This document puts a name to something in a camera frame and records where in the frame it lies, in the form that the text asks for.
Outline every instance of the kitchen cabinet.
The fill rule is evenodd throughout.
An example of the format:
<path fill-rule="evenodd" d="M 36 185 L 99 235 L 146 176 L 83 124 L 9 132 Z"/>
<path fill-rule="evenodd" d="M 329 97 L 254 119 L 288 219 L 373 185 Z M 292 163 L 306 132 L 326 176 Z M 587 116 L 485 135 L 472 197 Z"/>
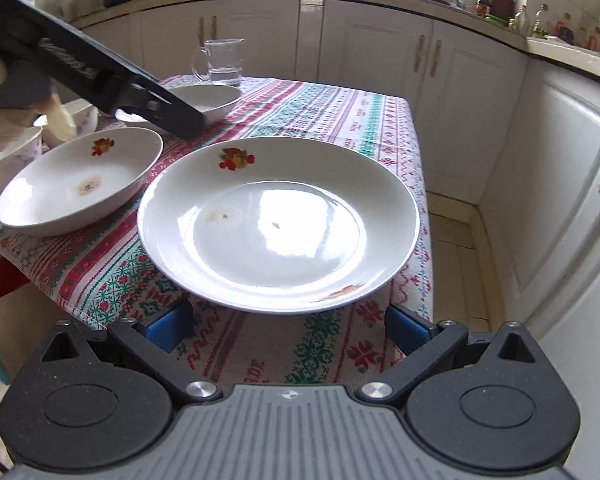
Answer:
<path fill-rule="evenodd" d="M 433 20 L 384 7 L 324 3 L 318 82 L 417 101 Z"/>
<path fill-rule="evenodd" d="M 131 21 L 130 15 L 120 16 L 113 20 L 96 23 L 82 31 L 104 46 L 108 46 L 120 56 L 132 60 Z"/>
<path fill-rule="evenodd" d="M 243 38 L 242 74 L 293 79 L 299 0 L 207 0 L 140 15 L 144 68 L 158 78 L 202 70 L 205 40 Z"/>
<path fill-rule="evenodd" d="M 529 62 L 502 156 L 480 201 L 507 316 L 527 321 L 600 230 L 600 85 Z"/>
<path fill-rule="evenodd" d="M 562 316 L 547 319 L 539 343 L 580 409 L 580 433 L 565 467 L 576 478 L 600 480 L 600 243 L 592 250 L 583 264 L 590 264 L 588 279 L 583 283 L 580 272 L 569 278 L 577 283 L 565 288 L 573 290 L 555 302 Z"/>
<path fill-rule="evenodd" d="M 504 145 L 526 56 L 435 22 L 415 118 L 427 190 L 477 204 Z"/>

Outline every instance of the metal screw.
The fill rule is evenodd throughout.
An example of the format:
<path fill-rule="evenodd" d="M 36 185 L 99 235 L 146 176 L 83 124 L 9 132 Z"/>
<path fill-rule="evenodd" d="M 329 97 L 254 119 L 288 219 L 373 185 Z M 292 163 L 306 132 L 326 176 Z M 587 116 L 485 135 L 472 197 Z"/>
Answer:
<path fill-rule="evenodd" d="M 388 384 L 377 381 L 365 384 L 360 390 L 371 399 L 385 399 L 394 392 L 394 389 Z"/>
<path fill-rule="evenodd" d="M 207 397 L 215 395 L 218 391 L 218 387 L 209 381 L 195 381 L 187 384 L 185 390 L 191 397 L 195 397 L 196 399 L 206 399 Z"/>

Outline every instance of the patterned tablecloth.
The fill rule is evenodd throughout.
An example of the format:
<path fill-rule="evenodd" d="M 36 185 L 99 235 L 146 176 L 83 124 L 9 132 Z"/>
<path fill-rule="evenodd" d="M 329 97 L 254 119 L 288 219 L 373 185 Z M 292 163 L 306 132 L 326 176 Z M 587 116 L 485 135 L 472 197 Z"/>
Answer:
<path fill-rule="evenodd" d="M 180 76 L 164 85 L 191 83 L 190 76 Z M 212 142 L 282 135 L 326 140 L 377 160 L 408 184 L 420 211 L 420 237 L 389 285 L 336 310 L 266 316 L 192 297 L 195 335 L 174 355 L 224 384 L 363 384 L 400 358 L 384 336 L 382 314 L 389 301 L 432 317 L 429 219 L 409 106 L 397 97 L 277 79 L 245 78 L 241 89 L 238 107 L 200 140 L 165 136 L 164 151 L 145 186 L 174 161 Z M 93 328 L 120 316 L 154 314 L 186 293 L 156 269 L 140 244 L 136 213 L 141 197 L 142 191 L 104 220 L 61 237 L 32 238 L 0 224 L 0 254 Z"/>

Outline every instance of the countertop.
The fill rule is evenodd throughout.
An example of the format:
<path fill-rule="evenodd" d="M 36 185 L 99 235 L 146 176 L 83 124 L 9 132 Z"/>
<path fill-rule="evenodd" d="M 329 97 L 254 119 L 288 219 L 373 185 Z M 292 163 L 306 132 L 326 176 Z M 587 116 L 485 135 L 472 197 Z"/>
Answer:
<path fill-rule="evenodd" d="M 126 4 L 111 7 L 110 9 L 94 12 L 75 20 L 72 25 L 77 28 L 85 28 L 96 23 L 111 20 L 119 16 L 139 12 L 141 10 L 153 9 L 185 2 L 199 0 L 133 0 Z M 519 34 L 511 32 L 506 28 L 493 25 L 474 14 L 464 12 L 444 4 L 430 0 L 351 0 L 363 2 L 394 9 L 415 12 L 423 16 L 429 16 L 436 20 L 458 25 L 487 36 L 501 43 L 507 44 L 522 52 L 532 54 L 541 58 L 553 60 L 567 67 L 573 67 L 581 72 L 589 73 L 600 78 L 600 54 L 590 52 L 582 48 L 572 47 L 566 44 L 556 44 L 547 40 L 535 38 L 524 38 Z"/>

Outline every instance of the white plate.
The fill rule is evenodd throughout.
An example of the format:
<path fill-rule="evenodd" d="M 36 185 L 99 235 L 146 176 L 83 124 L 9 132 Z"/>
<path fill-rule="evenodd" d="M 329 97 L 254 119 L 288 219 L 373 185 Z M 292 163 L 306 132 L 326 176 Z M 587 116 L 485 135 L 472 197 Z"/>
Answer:
<path fill-rule="evenodd" d="M 184 156 L 138 209 L 142 244 L 164 274 L 208 300 L 268 314 L 328 310 L 372 293 L 405 264 L 419 230 L 413 196 L 386 168 L 293 137 Z"/>
<path fill-rule="evenodd" d="M 170 89 L 169 92 L 202 112 L 205 115 L 207 126 L 211 126 L 227 117 L 242 96 L 239 88 L 213 84 L 181 86 Z M 145 121 L 141 116 L 127 114 L 122 110 L 116 110 L 116 119 L 123 121 L 127 126 L 155 129 L 155 126 Z"/>
<path fill-rule="evenodd" d="M 0 195 L 0 222 L 33 236 L 74 231 L 129 200 L 162 152 L 145 128 L 95 132 L 45 153 Z"/>

